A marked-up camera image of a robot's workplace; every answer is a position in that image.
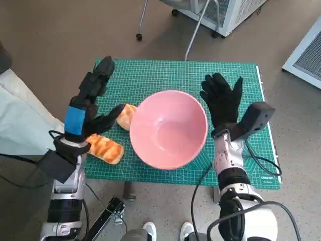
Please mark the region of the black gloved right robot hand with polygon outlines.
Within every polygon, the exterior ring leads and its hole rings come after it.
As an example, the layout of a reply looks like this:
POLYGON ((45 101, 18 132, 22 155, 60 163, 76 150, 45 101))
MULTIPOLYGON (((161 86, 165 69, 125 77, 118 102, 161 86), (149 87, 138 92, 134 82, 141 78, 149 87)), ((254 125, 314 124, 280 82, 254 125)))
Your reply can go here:
POLYGON ((201 82, 200 97, 206 103, 214 130, 212 137, 226 131, 230 132, 236 125, 239 105, 242 98, 243 78, 239 77, 233 88, 220 73, 207 74, 201 82))

